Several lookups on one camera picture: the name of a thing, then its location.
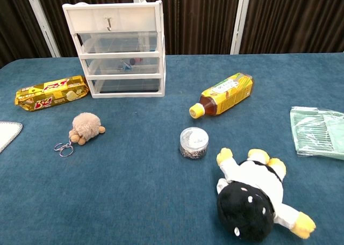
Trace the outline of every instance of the white drawer unit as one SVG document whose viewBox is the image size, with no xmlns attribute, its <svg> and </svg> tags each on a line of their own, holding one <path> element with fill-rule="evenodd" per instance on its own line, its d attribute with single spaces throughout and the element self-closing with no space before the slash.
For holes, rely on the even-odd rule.
<svg viewBox="0 0 344 245">
<path fill-rule="evenodd" d="M 62 7 L 93 98 L 164 96 L 161 1 Z"/>
</svg>

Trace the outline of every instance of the penguin plush toy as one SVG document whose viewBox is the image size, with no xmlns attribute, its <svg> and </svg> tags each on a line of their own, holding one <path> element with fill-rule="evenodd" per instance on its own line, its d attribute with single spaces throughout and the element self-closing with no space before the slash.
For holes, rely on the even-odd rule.
<svg viewBox="0 0 344 245">
<path fill-rule="evenodd" d="M 284 163 L 263 150 L 251 149 L 238 165 L 232 151 L 223 148 L 217 163 L 225 175 L 217 184 L 217 209 L 224 227 L 240 239 L 262 241 L 280 224 L 307 239 L 316 228 L 306 214 L 282 203 Z"/>
</svg>

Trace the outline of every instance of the blue felt surface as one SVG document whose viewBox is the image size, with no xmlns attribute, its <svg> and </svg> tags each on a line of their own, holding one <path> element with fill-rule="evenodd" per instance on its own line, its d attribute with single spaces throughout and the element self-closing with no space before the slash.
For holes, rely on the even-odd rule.
<svg viewBox="0 0 344 245">
<path fill-rule="evenodd" d="M 217 117 L 193 120 L 200 93 L 243 71 L 252 96 Z M 251 148 L 281 158 L 284 202 L 317 224 L 303 241 L 280 226 L 262 244 L 342 244 L 344 162 L 298 158 L 292 106 L 344 112 L 344 54 L 167 56 L 163 98 L 80 100 L 37 112 L 14 106 L 19 88 L 83 74 L 77 58 L 18 60 L 0 70 L 0 120 L 23 131 L 0 154 L 0 244 L 246 244 L 227 234 L 216 210 L 221 147 L 241 162 Z M 97 114 L 106 133 L 53 151 L 73 118 Z M 183 158 L 179 136 L 198 126 L 210 137 L 200 161 Z"/>
</svg>

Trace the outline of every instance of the dark curtain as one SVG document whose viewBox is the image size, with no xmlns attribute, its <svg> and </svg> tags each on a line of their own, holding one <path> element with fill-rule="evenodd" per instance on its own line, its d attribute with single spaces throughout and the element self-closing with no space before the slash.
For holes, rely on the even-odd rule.
<svg viewBox="0 0 344 245">
<path fill-rule="evenodd" d="M 28 0 L 0 0 L 0 68 L 34 57 L 50 57 Z"/>
<path fill-rule="evenodd" d="M 64 3 L 75 4 L 86 2 L 88 4 L 97 3 L 124 3 L 133 0 L 40 0 L 50 28 L 53 32 L 56 44 L 63 57 L 77 56 L 73 40 L 69 33 L 65 14 L 62 10 Z"/>
<path fill-rule="evenodd" d="M 239 0 L 162 0 L 166 52 L 229 54 L 238 2 Z"/>
<path fill-rule="evenodd" d="M 240 53 L 344 51 L 344 0 L 250 0 Z"/>
</svg>

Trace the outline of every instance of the yellow bottle cap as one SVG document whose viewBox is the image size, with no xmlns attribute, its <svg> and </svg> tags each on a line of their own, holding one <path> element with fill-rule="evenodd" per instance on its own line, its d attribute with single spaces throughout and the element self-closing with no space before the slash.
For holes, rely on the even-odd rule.
<svg viewBox="0 0 344 245">
<path fill-rule="evenodd" d="M 204 107 L 200 103 L 197 103 L 194 106 L 192 106 L 189 112 L 190 112 L 191 117 L 193 117 L 194 119 L 198 119 L 199 117 L 205 114 Z"/>
</svg>

